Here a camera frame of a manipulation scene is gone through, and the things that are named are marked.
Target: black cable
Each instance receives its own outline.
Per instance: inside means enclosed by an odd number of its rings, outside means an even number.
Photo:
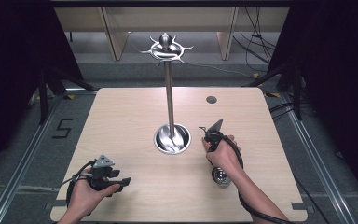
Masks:
[[[235,36],[232,36],[233,39],[243,48],[246,50],[246,52],[251,53],[252,55],[254,55],[256,58],[260,59],[261,61],[263,61],[264,63],[269,63],[269,61],[267,61],[266,59],[264,59],[263,57],[261,57],[260,55],[258,55],[256,52],[252,51],[251,49],[249,49],[249,43],[251,43],[251,41],[248,43],[248,47],[245,47],[239,40],[237,40],[237,38]]]
[[[260,28],[260,7],[256,7],[256,22],[254,23],[254,21],[252,20],[250,14],[249,14],[249,11],[248,11],[248,8],[245,7],[245,10],[246,10],[246,13],[248,14],[248,18],[254,28],[254,32],[252,34],[252,38],[253,37],[258,37],[260,38],[260,41],[262,43],[262,46],[263,46],[263,50],[266,54],[266,57],[268,58],[268,61],[269,61],[269,57],[271,57],[272,55],[269,53],[268,49],[266,48],[266,45],[264,44],[264,42],[268,42],[267,40],[265,40],[263,38],[263,36],[261,35],[261,28]]]
[[[249,52],[249,48],[250,48],[250,46],[251,46],[252,40],[253,40],[253,37],[251,37],[251,41],[248,43],[248,47],[247,47],[248,50],[246,50],[246,52],[245,52],[245,61],[246,61],[246,64],[247,64],[250,68],[254,69],[254,68],[248,63],[248,52]],[[256,56],[256,57],[259,58],[259,59],[262,59],[262,61],[265,62],[266,64],[269,64],[269,61],[268,61],[268,60],[265,60],[264,58],[262,58],[262,57],[259,56],[258,54],[254,53],[254,56]]]
[[[290,108],[290,109],[284,111],[283,113],[281,113],[280,115],[277,115],[277,116],[275,116],[275,117],[272,117],[272,119],[274,119],[274,122],[276,122],[276,121],[278,121],[278,119],[280,119],[283,115],[289,113],[289,112],[292,111],[292,110],[293,110],[293,108]]]
[[[219,70],[219,71],[223,71],[223,72],[227,72],[227,73],[236,73],[236,74],[240,74],[240,75],[243,75],[243,76],[246,76],[246,77],[249,77],[249,78],[254,78],[254,77],[252,77],[250,75],[247,75],[247,74],[244,74],[242,72],[222,69],[222,68],[218,68],[216,66],[212,66],[212,65],[209,65],[209,64],[202,64],[202,63],[185,63],[185,64],[190,64],[190,65],[199,66],[199,67],[210,67],[210,68],[213,68],[213,69],[216,69],[216,70]]]
[[[319,205],[313,200],[313,198],[310,196],[310,193],[304,188],[304,186],[301,184],[301,182],[298,180],[298,178],[294,175],[295,181],[297,182],[297,184],[304,190],[304,192],[307,194],[307,196],[310,198],[310,201],[315,205],[316,209],[318,210],[318,212],[321,214],[322,218],[324,219],[324,221],[329,224],[330,222],[328,221],[327,217],[325,216],[325,214],[322,212],[322,209],[319,207]]]
[[[287,107],[287,106],[289,106],[289,105],[292,105],[293,103],[284,103],[284,104],[281,104],[281,105],[275,105],[275,106],[273,106],[270,110],[269,110],[269,113],[272,113],[272,112],[274,112],[275,110],[279,110],[279,109],[281,109],[281,108],[285,108],[285,107]]]
[[[86,169],[86,167],[88,167],[89,165],[93,165],[97,160],[94,160],[94,161],[89,161],[87,162],[82,168],[80,168],[79,171],[77,171],[76,174],[74,174],[71,178],[65,180],[62,182],[62,184],[57,187],[57,188],[52,188],[52,190],[55,190],[55,189],[59,189],[60,187],[62,187],[64,184],[68,183],[69,181],[75,181],[77,179],[77,177],[83,172],[84,169]]]
[[[285,108],[289,105],[292,105],[293,103],[285,103],[285,104],[281,104],[281,105],[276,105],[274,107],[272,107],[269,112],[273,112],[276,111],[278,109],[281,108]],[[281,113],[280,115],[274,116],[272,117],[272,119],[274,119],[274,122],[276,122],[278,119],[280,119],[283,115],[287,114],[288,112],[292,111],[293,108],[290,108],[288,110],[286,110],[285,112]],[[301,184],[301,182],[298,180],[298,178],[294,175],[295,181],[297,182],[297,184],[304,190],[304,192],[307,194],[307,196],[310,198],[310,200],[312,201],[312,203],[315,205],[316,209],[318,210],[318,212],[321,214],[322,218],[324,219],[324,221],[329,224],[330,222],[328,221],[327,217],[325,216],[324,212],[322,211],[322,209],[319,207],[319,205],[313,200],[313,198],[310,196],[310,194],[308,193],[308,191],[305,189],[305,187]]]
[[[249,39],[248,37],[246,37],[242,32],[240,32],[240,34],[241,34],[241,36],[242,36],[245,40],[247,40],[248,42],[251,42],[251,43],[254,44],[254,45],[258,45],[258,46],[260,46],[260,47],[263,47],[262,44],[259,44],[259,43],[257,43],[257,42],[254,42],[254,41],[250,40],[250,39]],[[272,47],[269,47],[269,46],[266,46],[266,48],[267,48],[267,49],[275,50],[275,48],[272,48]]]
[[[238,149],[237,145],[235,145],[235,143],[233,141],[231,141],[231,139],[229,139],[226,135],[223,135],[222,133],[220,133],[220,134],[222,135],[222,139],[225,140],[231,146],[231,148],[234,150],[234,152],[235,152],[235,154],[237,156],[238,162],[240,163],[240,166],[243,169],[243,160],[242,160],[242,156],[241,156],[240,150]],[[277,217],[269,216],[269,215],[264,214],[264,213],[260,213],[260,212],[258,212],[256,210],[254,210],[254,208],[252,208],[251,206],[249,206],[249,204],[246,203],[246,201],[242,198],[242,196],[241,196],[239,191],[238,191],[238,196],[240,198],[241,205],[250,214],[252,214],[252,215],[254,215],[256,217],[260,217],[260,218],[262,218],[264,220],[273,222],[273,223],[294,224],[293,222],[290,222],[290,221],[287,221],[287,220],[283,220],[283,219],[280,219],[280,218],[277,218]]]

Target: hand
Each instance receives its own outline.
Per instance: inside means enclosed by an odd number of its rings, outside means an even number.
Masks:
[[[234,140],[233,135],[229,135],[228,138],[237,145],[237,142]],[[232,167],[240,166],[238,162],[237,155],[235,154],[234,150],[231,146],[225,141],[220,141],[219,145],[217,146],[216,151],[208,152],[209,147],[211,146],[208,142],[202,138],[202,143],[205,147],[207,152],[206,158],[216,167],[220,167],[223,171],[228,172]]]
[[[104,197],[116,192],[119,188],[120,185],[115,184],[97,191],[90,187],[85,177],[79,177],[75,183],[68,209],[58,223],[79,222],[84,216],[90,214]]]

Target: wooden table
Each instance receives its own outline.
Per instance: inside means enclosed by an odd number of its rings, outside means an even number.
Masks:
[[[206,101],[217,98],[215,104]],[[203,130],[224,119],[221,131],[234,134],[241,146],[244,170],[292,221],[304,221],[302,204],[266,101],[258,88],[173,88],[175,123],[190,130],[191,145],[166,155],[154,145],[156,130],[168,123],[165,88],[101,89],[95,98],[64,179],[87,161],[104,154],[132,177],[129,186],[105,198],[87,221],[243,222],[251,216],[240,205],[231,184],[219,188],[205,159]],[[65,199],[67,185],[57,197]],[[59,220],[65,206],[54,206]]]

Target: handheld controller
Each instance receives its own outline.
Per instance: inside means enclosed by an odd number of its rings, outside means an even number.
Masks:
[[[89,172],[83,172],[83,170],[89,165],[91,166]],[[69,204],[74,185],[78,178],[81,176],[85,176],[89,182],[89,185],[95,190],[103,190],[111,185],[119,184],[120,188],[115,193],[121,192],[124,187],[130,184],[131,178],[124,178],[120,181],[109,180],[109,178],[118,177],[120,174],[119,170],[113,170],[111,167],[113,165],[115,165],[115,163],[104,155],[101,155],[98,160],[89,161],[87,164],[85,164],[75,175],[72,176],[68,190],[66,191],[66,204]]]
[[[220,128],[222,127],[223,120],[218,120],[212,127],[208,130],[204,127],[200,127],[203,131],[205,131],[205,141],[208,142],[210,147],[208,148],[208,152],[214,152],[217,150],[217,146],[220,141],[223,139],[224,135],[220,133]],[[220,167],[214,167],[212,169],[212,179],[216,184],[220,187],[225,188],[228,187],[231,183],[231,180],[228,178],[226,173]]]

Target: metal knob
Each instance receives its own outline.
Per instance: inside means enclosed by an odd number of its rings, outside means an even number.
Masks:
[[[228,178],[226,173],[219,167],[214,167],[212,169],[212,179],[222,188],[228,187],[231,183],[231,180]]]
[[[164,33],[159,37],[159,44],[162,46],[163,49],[168,49],[172,44],[172,37],[167,33]]]

